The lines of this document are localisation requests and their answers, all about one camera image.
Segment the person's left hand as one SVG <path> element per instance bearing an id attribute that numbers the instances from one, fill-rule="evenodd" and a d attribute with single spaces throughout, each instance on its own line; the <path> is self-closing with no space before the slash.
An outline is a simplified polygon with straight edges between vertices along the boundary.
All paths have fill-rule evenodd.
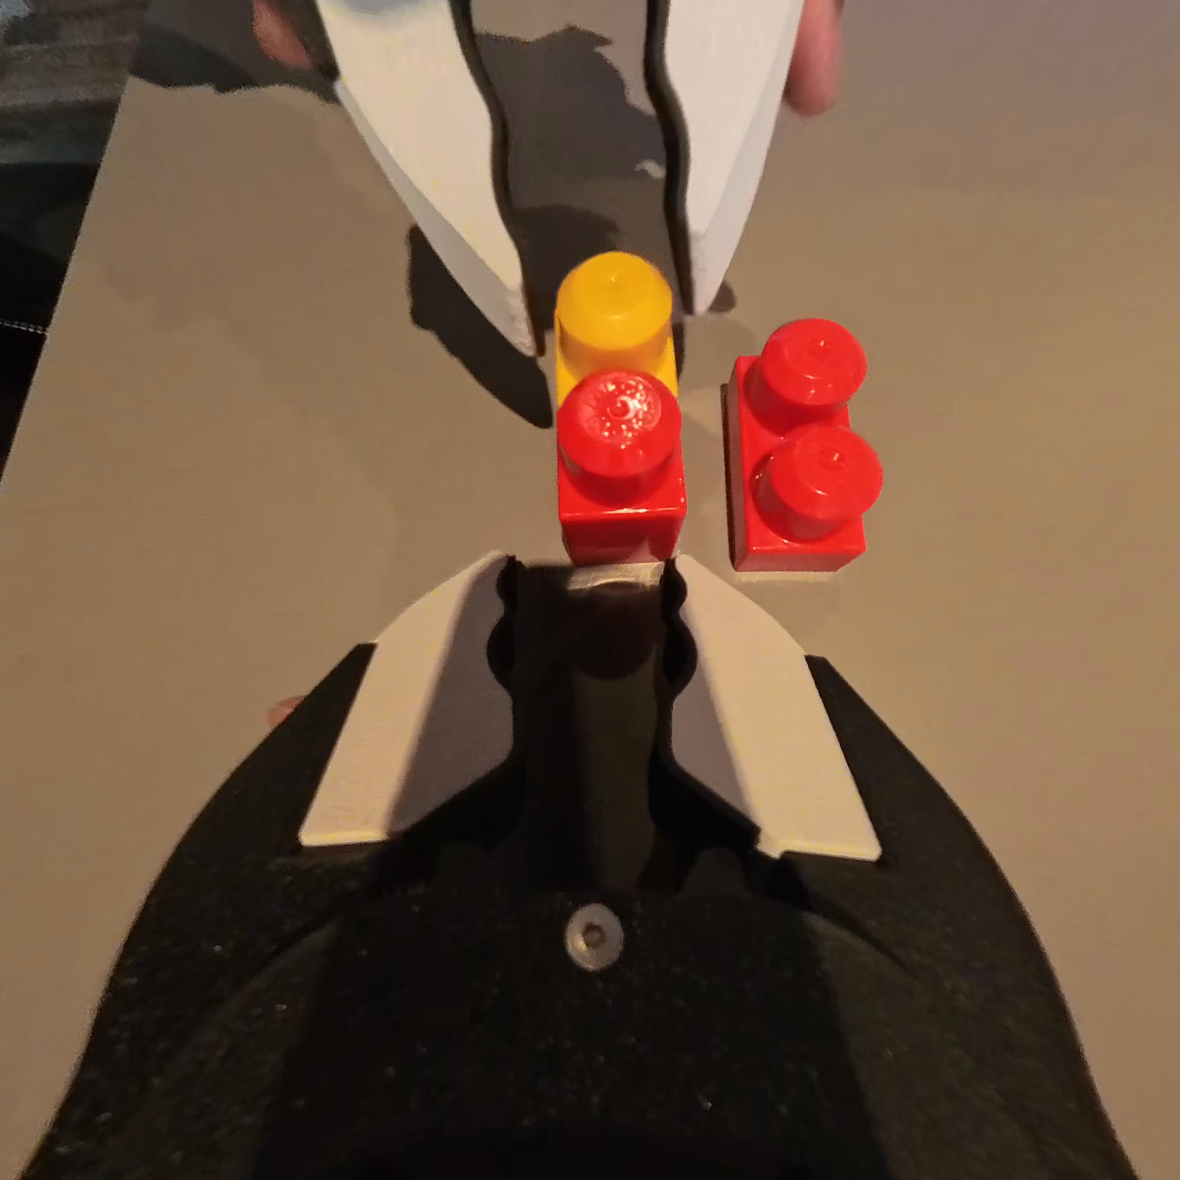
<path id="1" fill-rule="evenodd" d="M 845 3 L 805 3 L 795 38 L 783 104 L 803 117 L 815 117 L 837 104 L 844 70 Z M 285 3 L 253 3 L 253 32 L 259 50 L 276 65 L 324 73 L 308 38 Z"/>

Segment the person's dark jeans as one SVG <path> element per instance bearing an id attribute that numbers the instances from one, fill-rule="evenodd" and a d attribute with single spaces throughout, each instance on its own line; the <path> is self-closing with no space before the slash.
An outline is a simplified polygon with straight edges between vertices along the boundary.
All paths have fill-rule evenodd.
<path id="1" fill-rule="evenodd" d="M 2 3 L 2 463 L 65 289 L 145 3 Z"/>

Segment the red two-stud block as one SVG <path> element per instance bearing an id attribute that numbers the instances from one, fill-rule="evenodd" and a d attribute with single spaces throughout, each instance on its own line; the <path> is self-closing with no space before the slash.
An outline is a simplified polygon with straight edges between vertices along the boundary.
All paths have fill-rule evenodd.
<path id="1" fill-rule="evenodd" d="M 883 494 L 877 451 L 852 430 L 866 378 L 857 337 L 795 318 L 721 391 L 729 557 L 741 575 L 833 575 L 866 550 L 865 516 Z"/>

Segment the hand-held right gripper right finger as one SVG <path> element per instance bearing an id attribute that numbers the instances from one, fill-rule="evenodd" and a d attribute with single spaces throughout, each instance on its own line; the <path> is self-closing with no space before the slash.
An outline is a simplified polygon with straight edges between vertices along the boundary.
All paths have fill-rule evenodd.
<path id="1" fill-rule="evenodd" d="M 771 857 L 875 865 L 875 827 L 799 642 L 690 554 L 669 565 L 669 754 Z"/>

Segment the red single-stud block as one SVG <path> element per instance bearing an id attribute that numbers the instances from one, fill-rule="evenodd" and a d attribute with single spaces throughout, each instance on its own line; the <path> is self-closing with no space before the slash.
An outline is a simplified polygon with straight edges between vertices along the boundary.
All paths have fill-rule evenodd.
<path id="1" fill-rule="evenodd" d="M 582 378 L 554 418 L 558 512 L 575 566 L 666 561 L 687 516 L 682 416 L 650 375 Z"/>

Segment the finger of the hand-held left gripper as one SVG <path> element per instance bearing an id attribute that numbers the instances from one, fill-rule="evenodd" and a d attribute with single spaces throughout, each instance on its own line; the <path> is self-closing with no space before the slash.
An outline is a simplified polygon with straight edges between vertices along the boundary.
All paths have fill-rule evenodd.
<path id="1" fill-rule="evenodd" d="M 703 315 L 744 234 L 803 3 L 649 3 L 643 81 L 664 143 L 664 218 L 685 315 Z"/>
<path id="2" fill-rule="evenodd" d="M 512 229 L 503 105 L 470 3 L 316 3 L 335 93 L 452 281 L 525 359 L 539 359 Z"/>

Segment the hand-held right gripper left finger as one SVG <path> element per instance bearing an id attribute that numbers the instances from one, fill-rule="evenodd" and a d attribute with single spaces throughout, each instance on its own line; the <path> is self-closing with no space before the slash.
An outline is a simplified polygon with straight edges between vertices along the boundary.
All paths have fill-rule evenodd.
<path id="1" fill-rule="evenodd" d="M 508 758 L 512 694 L 489 655 L 506 568 L 506 552 L 484 554 L 377 637 L 302 819 L 302 849 L 401 837 Z"/>

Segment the yellow single-stud block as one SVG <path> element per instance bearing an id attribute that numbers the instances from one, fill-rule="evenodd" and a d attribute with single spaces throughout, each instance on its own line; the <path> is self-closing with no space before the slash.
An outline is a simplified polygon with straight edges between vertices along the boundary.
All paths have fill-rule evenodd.
<path id="1" fill-rule="evenodd" d="M 586 376 L 634 371 L 678 395 L 671 288 L 646 259 L 603 252 L 567 276 L 554 301 L 554 404 Z"/>

